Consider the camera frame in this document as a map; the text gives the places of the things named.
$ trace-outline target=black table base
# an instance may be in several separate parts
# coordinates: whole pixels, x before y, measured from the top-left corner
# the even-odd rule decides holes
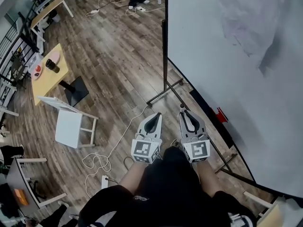
[[[59,85],[65,88],[64,92],[68,104],[72,107],[74,107],[78,102],[85,98],[87,94],[89,94],[89,91],[87,90],[81,76],[77,77],[71,84],[68,84],[62,80]]]

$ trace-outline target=black mug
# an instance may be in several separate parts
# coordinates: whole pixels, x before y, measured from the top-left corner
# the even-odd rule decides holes
[[[48,59],[46,61],[45,66],[49,69],[52,70],[54,73],[58,73],[60,71],[60,68],[56,66],[55,62],[53,62],[51,59]]]

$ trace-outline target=railing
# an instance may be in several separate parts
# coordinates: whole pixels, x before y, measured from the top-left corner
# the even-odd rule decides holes
[[[23,67],[27,67],[35,52],[39,52],[33,40],[35,35],[30,29],[31,21],[36,16],[35,8],[36,3],[33,2],[26,17],[20,14],[0,43],[0,105],[8,106],[15,93],[15,90],[11,89],[11,86],[17,84],[11,72],[13,61],[19,60]]]

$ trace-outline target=white cable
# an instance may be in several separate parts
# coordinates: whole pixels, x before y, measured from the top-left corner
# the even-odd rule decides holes
[[[136,10],[136,8],[134,8],[134,13],[131,13],[131,14],[127,14],[127,11],[131,11],[130,9],[127,9],[125,11],[125,15],[126,16],[131,16],[131,15],[134,15],[137,13],[137,11],[140,11],[140,10]],[[159,9],[164,9],[164,8],[158,8],[158,9],[154,9],[154,10],[151,10],[151,11],[144,11],[144,13],[149,13],[149,12],[153,12],[153,11],[156,11],[156,10],[159,10]]]
[[[109,3],[120,3],[120,2],[124,2],[126,0],[122,0],[119,2],[113,2],[113,0],[110,0]],[[98,8],[96,10],[92,10],[91,12],[87,13],[85,16],[86,17],[91,17],[91,16],[95,16],[97,13],[99,13],[99,9],[101,8],[99,5],[100,0],[98,0]]]
[[[115,147],[111,150],[111,152],[109,153],[108,156],[99,155],[99,154],[97,154],[97,153],[90,153],[90,154],[88,154],[87,156],[85,156],[85,157],[82,159],[82,163],[83,163],[87,168],[89,168],[89,169],[93,169],[93,168],[94,168],[94,166],[95,166],[95,163],[94,163],[95,158],[98,158],[98,159],[99,159],[99,162],[100,162],[100,164],[101,164],[101,167],[99,167],[98,170],[97,170],[95,173],[93,173],[93,174],[88,174],[88,175],[86,176],[86,179],[85,179],[85,191],[86,191],[86,194],[87,194],[90,198],[91,198],[91,196],[90,196],[89,193],[87,192],[87,185],[86,185],[87,178],[88,178],[89,176],[94,176],[94,175],[96,175],[100,169],[103,169],[105,172],[109,172],[109,171],[112,169],[112,164],[111,164],[110,161],[109,161],[109,158],[110,158],[111,154],[113,153],[113,151],[115,150],[115,148],[118,146],[118,144],[120,143],[120,141],[121,141],[122,138],[124,137],[125,133],[127,132],[127,130],[129,129],[129,127],[131,126],[132,121],[133,121],[135,118],[138,118],[139,116],[141,116],[147,107],[148,107],[148,105],[143,109],[142,113],[140,113],[138,116],[135,116],[134,118],[131,119],[131,121],[129,122],[129,125],[127,126],[127,128],[126,128],[126,130],[124,131],[123,135],[121,136],[120,140],[119,140],[118,143],[115,145]],[[86,164],[84,163],[85,158],[88,157],[88,156],[90,156],[90,155],[95,155],[95,156],[93,157],[93,166],[92,166],[92,167],[90,167],[90,166],[88,166],[88,165],[86,165]],[[105,159],[107,160],[105,165],[102,165],[100,157],[105,157]]]

